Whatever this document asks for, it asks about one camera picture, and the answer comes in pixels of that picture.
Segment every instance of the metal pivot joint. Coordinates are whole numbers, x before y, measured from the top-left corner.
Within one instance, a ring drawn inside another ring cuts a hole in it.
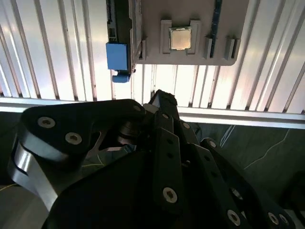
[[[86,157],[128,144],[133,152],[83,175]],[[143,107],[117,100],[26,110],[9,174],[42,199],[50,229],[294,229],[220,150],[210,138],[199,143],[174,96],[157,91]]]

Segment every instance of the white cable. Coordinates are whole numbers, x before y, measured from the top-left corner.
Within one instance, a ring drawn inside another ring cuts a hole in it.
[[[223,140],[226,138],[226,136],[228,135],[228,132],[230,131],[230,129],[232,128],[232,125],[229,126],[229,128],[226,130],[225,134],[223,135],[223,137],[220,140],[220,146],[223,144]]]
[[[100,159],[99,154],[97,154],[97,158],[99,159],[99,161],[100,161],[101,165],[102,165],[102,166],[105,166],[105,165],[104,165],[104,163],[102,162],[102,160]]]
[[[287,130],[285,137],[284,137],[281,141],[279,141],[278,143],[276,143],[276,144],[274,144],[273,146],[271,146],[271,147],[266,151],[266,153],[265,153],[262,157],[256,159],[255,161],[251,162],[250,164],[248,164],[248,165],[244,168],[244,170],[246,170],[248,167],[250,167],[251,165],[253,165],[253,164],[256,163],[257,161],[262,160],[265,156],[267,156],[268,152],[269,152],[273,147],[275,147],[275,146],[281,144],[283,141],[285,141],[286,138],[287,138],[287,136],[288,136],[289,131],[290,131],[290,129]]]
[[[232,133],[232,131],[234,130],[234,128],[235,128],[236,126],[234,125],[233,126],[233,128],[231,129],[231,131],[230,131],[230,133],[227,135],[227,137],[225,138],[225,140],[224,140],[224,142],[223,142],[223,144],[222,145],[220,145],[221,146],[221,148],[224,146],[224,144],[226,143],[226,141],[228,140],[228,138],[230,137],[230,135],[231,135],[231,133]]]

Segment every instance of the blue fabric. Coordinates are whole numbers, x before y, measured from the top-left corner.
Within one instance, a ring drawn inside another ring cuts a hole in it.
[[[107,43],[106,53],[108,69],[128,70],[127,44]]]
[[[113,75],[112,76],[112,82],[114,83],[126,83],[129,82],[130,75]]]

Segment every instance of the bolt head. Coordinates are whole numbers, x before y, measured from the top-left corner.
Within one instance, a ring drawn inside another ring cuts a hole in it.
[[[66,134],[65,140],[72,145],[78,145],[81,143],[82,138],[77,133],[69,132]]]
[[[209,144],[210,144],[211,147],[216,148],[215,142],[209,141]]]
[[[184,126],[186,129],[190,129],[190,125],[188,125],[187,123],[183,123],[183,126]]]
[[[170,188],[170,187],[165,187],[163,189],[163,197],[165,198],[165,200],[171,204],[174,204],[177,202],[178,197],[176,192]]]

